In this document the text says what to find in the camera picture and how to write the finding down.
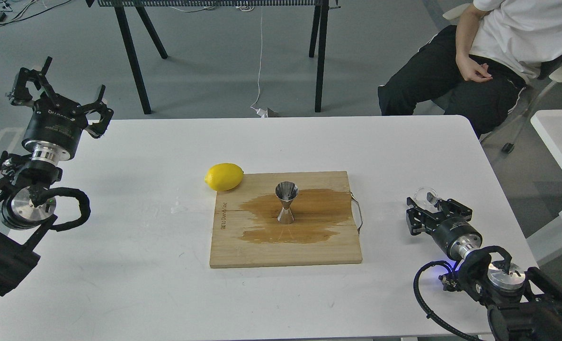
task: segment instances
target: jigger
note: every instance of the jigger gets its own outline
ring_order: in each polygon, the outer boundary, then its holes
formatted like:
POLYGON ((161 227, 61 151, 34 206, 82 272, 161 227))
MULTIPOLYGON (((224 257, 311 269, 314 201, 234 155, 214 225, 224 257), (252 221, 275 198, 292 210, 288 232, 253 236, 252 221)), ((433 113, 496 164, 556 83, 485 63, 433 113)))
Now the jigger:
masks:
POLYGON ((298 196, 298 186, 296 186, 292 182, 283 181, 282 183, 279 183, 277 185, 275 193, 277 194, 277 198, 281 200, 281 204, 283 205, 283 209, 279 213, 277 220, 281 224, 293 223, 294 215, 291 213, 289 205, 291 205, 295 197, 298 196))

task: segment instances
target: gray floor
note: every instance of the gray floor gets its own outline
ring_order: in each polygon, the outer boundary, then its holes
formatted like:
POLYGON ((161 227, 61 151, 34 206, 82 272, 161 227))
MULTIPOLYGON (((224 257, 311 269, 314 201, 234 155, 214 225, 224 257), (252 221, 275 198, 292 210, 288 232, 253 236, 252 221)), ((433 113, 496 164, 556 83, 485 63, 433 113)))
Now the gray floor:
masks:
MULTIPOLYGON (((18 11, 25 2, 12 3, 12 8, 18 11)), ((142 114, 114 10, 88 8, 85 2, 74 0, 0 27, 0 130, 25 129, 30 109, 10 106, 4 94, 20 67, 40 69, 47 56, 54 59, 47 78, 58 93, 84 104, 105 84, 114 119, 257 118, 250 106, 259 91, 260 32, 261 95, 255 108, 271 108, 281 117, 378 115, 376 87, 447 24, 440 16, 444 10, 462 2, 341 0, 342 7, 329 15, 320 113, 313 110, 317 61, 307 58, 311 8, 263 7, 242 12, 226 7, 198 13, 149 8, 170 55, 167 60, 158 56, 136 11, 127 9, 155 111, 147 117, 142 114)), ((44 3, 49 8, 61 1, 44 3)), ((43 9, 39 2, 27 15, 43 9)), ((562 84, 540 108, 562 108, 562 84)), ((441 112, 434 104, 423 103, 416 113, 441 112)), ((529 123, 515 151, 501 154, 501 146, 515 128, 509 126, 487 140, 484 149, 527 237, 562 210, 562 171, 529 123)), ((13 142, 13 134, 3 137, 2 149, 23 153, 13 142)), ((79 153, 88 151, 79 145, 79 153)), ((542 270, 562 285, 562 256, 542 270)))

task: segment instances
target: wooden cutting board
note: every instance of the wooden cutting board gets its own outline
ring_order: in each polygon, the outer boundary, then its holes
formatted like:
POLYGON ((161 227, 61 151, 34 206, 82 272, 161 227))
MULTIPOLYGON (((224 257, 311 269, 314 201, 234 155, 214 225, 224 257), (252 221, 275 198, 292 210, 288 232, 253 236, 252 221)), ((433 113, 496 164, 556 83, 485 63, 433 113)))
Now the wooden cutting board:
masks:
POLYGON ((347 172, 245 174, 216 196, 211 244, 211 268, 361 263, 347 172), (292 224, 277 221, 282 181, 299 189, 292 224))

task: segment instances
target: yellow lemon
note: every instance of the yellow lemon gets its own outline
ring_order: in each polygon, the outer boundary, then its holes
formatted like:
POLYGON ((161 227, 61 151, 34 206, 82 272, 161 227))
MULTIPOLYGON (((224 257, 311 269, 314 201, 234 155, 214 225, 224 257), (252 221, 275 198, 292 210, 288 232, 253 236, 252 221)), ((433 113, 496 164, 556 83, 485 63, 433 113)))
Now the yellow lemon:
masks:
POLYGON ((207 171, 205 183, 213 190, 229 190, 241 183, 242 175, 242 169, 236 164, 219 163, 207 171))

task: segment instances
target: wrist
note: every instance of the wrist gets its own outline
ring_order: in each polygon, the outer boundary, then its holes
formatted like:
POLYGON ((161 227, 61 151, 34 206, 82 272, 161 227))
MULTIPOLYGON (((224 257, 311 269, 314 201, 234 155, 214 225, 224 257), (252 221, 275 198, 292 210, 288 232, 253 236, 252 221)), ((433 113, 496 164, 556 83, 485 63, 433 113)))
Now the wrist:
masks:
POLYGON ((469 58, 470 58, 469 54, 466 54, 466 53, 463 53, 463 52, 462 53, 457 52, 455 54, 455 61, 456 62, 464 61, 464 60, 467 60, 469 58))

